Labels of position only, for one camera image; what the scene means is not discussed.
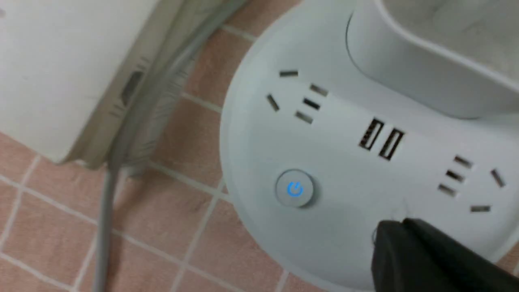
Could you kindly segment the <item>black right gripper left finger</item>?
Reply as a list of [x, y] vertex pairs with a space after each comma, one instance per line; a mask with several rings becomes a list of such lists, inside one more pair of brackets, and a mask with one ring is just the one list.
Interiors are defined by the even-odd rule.
[[398, 221], [381, 221], [374, 231], [372, 264], [384, 264], [398, 259], [405, 228]]

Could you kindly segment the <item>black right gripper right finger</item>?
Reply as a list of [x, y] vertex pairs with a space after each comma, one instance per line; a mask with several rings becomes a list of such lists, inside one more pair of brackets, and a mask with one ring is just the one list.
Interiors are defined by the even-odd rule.
[[428, 222], [406, 218], [399, 257], [371, 263], [376, 292], [517, 292], [517, 277]]

